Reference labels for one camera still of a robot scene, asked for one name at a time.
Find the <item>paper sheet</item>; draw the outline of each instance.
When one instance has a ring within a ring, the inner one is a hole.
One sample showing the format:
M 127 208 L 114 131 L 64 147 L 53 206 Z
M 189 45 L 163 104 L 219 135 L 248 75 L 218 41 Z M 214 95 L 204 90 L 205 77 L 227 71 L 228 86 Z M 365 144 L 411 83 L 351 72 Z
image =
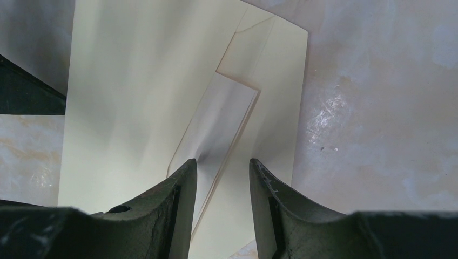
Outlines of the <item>paper sheet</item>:
M 166 178 L 246 8 L 76 2 L 59 206 L 107 211 Z
M 197 160 L 193 230 L 257 92 L 215 73 L 173 156 L 167 176 L 189 158 Z
M 258 89 L 259 98 L 195 230 L 190 258 L 228 258 L 254 239 L 250 158 L 291 184 L 306 49 L 305 30 L 248 7 L 217 72 Z

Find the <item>cream-colored board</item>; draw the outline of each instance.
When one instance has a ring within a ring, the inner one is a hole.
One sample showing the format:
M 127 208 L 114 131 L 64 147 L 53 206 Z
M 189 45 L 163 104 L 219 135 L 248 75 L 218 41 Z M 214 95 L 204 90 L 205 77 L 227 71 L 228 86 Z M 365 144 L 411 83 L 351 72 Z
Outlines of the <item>cream-colored board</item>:
M 191 242 L 190 258 L 227 258 L 254 239 L 248 162 L 258 158 L 290 184 L 304 76 L 307 32 L 279 17 L 244 24 L 217 72 L 259 89 L 259 99 L 231 150 Z
M 59 206 L 106 211 L 166 178 L 246 8 L 76 2 Z
M 215 177 L 257 92 L 214 73 L 173 156 L 167 176 L 173 174 L 189 158 L 197 160 L 193 230 L 201 216 Z

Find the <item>black object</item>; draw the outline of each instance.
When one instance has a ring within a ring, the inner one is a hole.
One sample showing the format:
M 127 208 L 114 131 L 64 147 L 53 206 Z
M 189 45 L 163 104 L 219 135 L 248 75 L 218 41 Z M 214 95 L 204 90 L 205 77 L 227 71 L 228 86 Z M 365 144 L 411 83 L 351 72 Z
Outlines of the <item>black object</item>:
M 107 213 L 0 202 L 0 258 L 187 258 L 196 187 L 190 159 Z
M 63 115 L 66 97 L 0 55 L 0 114 Z
M 458 213 L 345 215 L 304 197 L 257 159 L 250 191 L 260 259 L 458 258 Z

